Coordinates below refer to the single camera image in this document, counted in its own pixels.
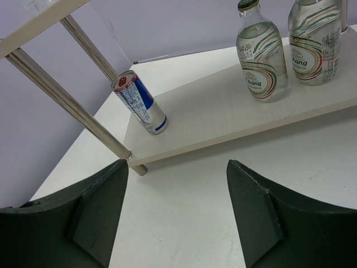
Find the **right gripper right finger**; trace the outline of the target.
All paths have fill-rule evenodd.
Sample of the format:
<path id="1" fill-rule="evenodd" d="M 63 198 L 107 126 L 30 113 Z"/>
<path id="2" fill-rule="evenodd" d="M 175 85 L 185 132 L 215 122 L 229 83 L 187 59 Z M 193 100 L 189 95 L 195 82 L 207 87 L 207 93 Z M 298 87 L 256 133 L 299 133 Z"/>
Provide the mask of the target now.
<path id="1" fill-rule="evenodd" d="M 356 267 L 356 210 L 302 195 L 236 160 L 226 176 L 246 267 Z"/>

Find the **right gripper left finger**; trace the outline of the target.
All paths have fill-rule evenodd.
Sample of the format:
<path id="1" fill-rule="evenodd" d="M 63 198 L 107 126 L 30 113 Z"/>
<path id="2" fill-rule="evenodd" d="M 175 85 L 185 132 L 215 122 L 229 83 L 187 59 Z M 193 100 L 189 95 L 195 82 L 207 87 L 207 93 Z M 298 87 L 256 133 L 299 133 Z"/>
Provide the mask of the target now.
<path id="1" fill-rule="evenodd" d="M 1 267 L 108 267 L 128 173 L 117 160 L 50 195 L 1 208 Z"/>

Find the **clear green-cap Chang bottle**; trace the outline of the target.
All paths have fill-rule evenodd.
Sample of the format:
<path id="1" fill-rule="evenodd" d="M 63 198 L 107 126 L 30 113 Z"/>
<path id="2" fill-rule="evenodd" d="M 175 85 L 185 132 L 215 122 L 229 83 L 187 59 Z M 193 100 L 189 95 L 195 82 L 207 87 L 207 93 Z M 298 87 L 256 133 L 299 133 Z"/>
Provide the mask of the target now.
<path id="1" fill-rule="evenodd" d="M 295 1 L 288 16 L 292 67 L 299 82 L 329 82 L 339 67 L 341 4 L 339 1 Z"/>

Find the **silver energy drink can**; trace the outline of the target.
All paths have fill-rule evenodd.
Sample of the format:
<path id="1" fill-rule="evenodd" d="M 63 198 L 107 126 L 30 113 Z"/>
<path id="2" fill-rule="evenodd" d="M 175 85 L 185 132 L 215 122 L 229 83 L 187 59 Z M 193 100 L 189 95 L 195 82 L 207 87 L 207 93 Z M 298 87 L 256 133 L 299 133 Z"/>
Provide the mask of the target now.
<path id="1" fill-rule="evenodd" d="M 111 87 L 148 133 L 157 135 L 166 129 L 168 126 L 166 114 L 133 70 L 117 76 Z"/>

